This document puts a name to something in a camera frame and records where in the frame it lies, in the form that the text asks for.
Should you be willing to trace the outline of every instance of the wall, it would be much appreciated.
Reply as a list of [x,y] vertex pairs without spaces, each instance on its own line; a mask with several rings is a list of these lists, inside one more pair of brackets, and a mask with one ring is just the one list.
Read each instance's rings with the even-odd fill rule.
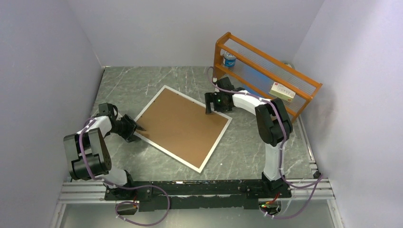
[[323,0],[68,0],[104,66],[210,66],[230,31],[291,60]]
[[403,2],[326,0],[294,63],[323,87],[303,112],[346,227],[403,227]]
[[44,228],[103,70],[65,0],[2,0],[0,31],[0,227]]

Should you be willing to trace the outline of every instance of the brown board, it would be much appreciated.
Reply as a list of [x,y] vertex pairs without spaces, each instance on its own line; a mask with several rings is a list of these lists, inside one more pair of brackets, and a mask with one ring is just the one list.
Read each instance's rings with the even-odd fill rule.
[[135,119],[136,135],[181,163],[201,172],[231,117],[206,115],[205,104],[164,86]]

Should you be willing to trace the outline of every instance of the purple cable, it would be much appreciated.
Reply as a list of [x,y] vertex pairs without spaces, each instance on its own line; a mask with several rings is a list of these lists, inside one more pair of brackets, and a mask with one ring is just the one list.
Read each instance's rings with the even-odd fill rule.
[[[214,68],[211,66],[211,67],[209,67],[209,68],[206,69],[206,71],[204,72],[204,74],[206,75],[208,81],[209,81],[216,89],[218,89],[218,90],[220,90],[220,91],[223,91],[223,92],[226,92],[226,93],[248,95],[248,96],[252,96],[252,97],[254,97],[254,98],[256,98],[256,99],[259,99],[260,101],[263,101],[263,102],[269,104],[269,105],[273,108],[274,113],[275,113],[277,119],[281,120],[280,115],[278,114],[277,109],[276,109],[276,107],[274,106],[274,104],[273,104],[272,102],[267,101],[267,100],[264,100],[264,99],[260,99],[261,97],[259,97],[259,96],[257,96],[257,95],[254,95],[254,94],[251,94],[251,93],[241,93],[241,92],[237,92],[237,91],[231,91],[231,90],[221,89],[220,87],[218,87],[216,84],[213,83],[212,80],[210,80],[210,77],[209,77],[209,70],[210,70],[210,69],[213,69],[213,70],[214,70]],[[280,123],[280,128],[281,128],[281,131],[283,132],[283,137],[284,137],[284,138],[283,138],[283,141],[281,142],[281,145],[280,145],[280,161],[279,161],[279,164],[278,164],[278,171],[279,171],[279,173],[280,173],[280,177],[282,178],[282,180],[283,180],[285,183],[287,183],[289,186],[294,187],[294,188],[296,188],[296,189],[304,189],[304,188],[307,188],[307,187],[310,187],[310,186],[314,185],[314,188],[312,189],[312,193],[311,193],[311,195],[309,196],[308,200],[306,201],[306,203],[304,204],[304,206],[303,206],[297,213],[295,213],[294,215],[291,215],[291,216],[286,216],[286,217],[275,217],[275,216],[272,216],[272,217],[275,218],[275,219],[290,219],[290,218],[296,217],[297,215],[299,215],[299,214],[305,209],[305,207],[306,207],[306,206],[308,205],[308,203],[311,201],[311,198],[312,198],[312,196],[313,196],[313,194],[314,194],[314,192],[315,192],[315,190],[316,190],[317,184],[323,179],[323,176],[320,175],[320,177],[319,177],[315,182],[313,182],[313,183],[311,183],[311,184],[308,184],[308,185],[305,185],[305,186],[296,186],[296,185],[293,185],[291,182],[287,181],[285,177],[283,177],[283,173],[282,173],[282,171],[281,171],[281,167],[282,167],[282,165],[283,165],[283,146],[284,146],[284,144],[286,143],[287,134],[286,134],[286,130],[284,129],[284,126],[283,126],[282,122],[279,121],[279,123]]]
[[162,221],[166,218],[166,216],[168,215],[169,208],[171,207],[171,202],[170,202],[170,200],[169,200],[168,193],[166,193],[166,191],[164,191],[162,188],[160,188],[160,187],[158,187],[158,186],[155,186],[155,185],[143,185],[143,186],[128,188],[128,187],[124,187],[124,186],[115,185],[114,183],[111,183],[111,182],[109,182],[109,181],[107,181],[107,180],[104,180],[104,179],[102,179],[102,178],[96,178],[96,177],[94,176],[94,174],[92,173],[91,168],[89,167],[89,164],[88,164],[88,160],[87,160],[86,154],[85,154],[85,152],[84,152],[83,135],[84,135],[84,133],[89,129],[89,127],[91,127],[91,126],[95,123],[95,121],[96,121],[95,118],[89,118],[89,119],[87,119],[86,123],[88,123],[88,124],[84,127],[83,130],[81,130],[80,135],[78,136],[78,144],[79,144],[79,146],[80,146],[81,156],[83,156],[84,165],[86,166],[87,172],[88,172],[89,176],[91,177],[91,179],[96,180],[96,181],[97,181],[97,180],[102,180],[102,182],[105,183],[105,184],[107,184],[107,185],[116,186],[116,187],[118,187],[118,188],[125,189],[125,190],[136,190],[136,189],[150,188],[150,187],[151,187],[151,188],[156,188],[156,189],[160,190],[161,192],[163,192],[163,194],[166,196],[166,198],[167,198],[167,200],[168,200],[168,208],[167,208],[167,210],[166,210],[164,216],[163,216],[160,220],[156,221],[155,223],[142,224],[142,223],[133,222],[133,221],[131,221],[131,220],[129,220],[129,219],[124,218],[123,216],[120,216],[120,215],[118,214],[118,212],[117,212],[117,209],[118,209],[121,205],[123,205],[123,204],[132,204],[132,205],[138,206],[137,203],[135,203],[135,202],[130,202],[130,201],[121,202],[121,203],[119,203],[119,204],[115,207],[116,217],[117,217],[117,218],[120,218],[120,219],[123,220],[123,221],[129,222],[129,223],[134,224],[134,225],[142,226],[142,227],[151,227],[151,226],[157,225],[158,223],[162,222]]

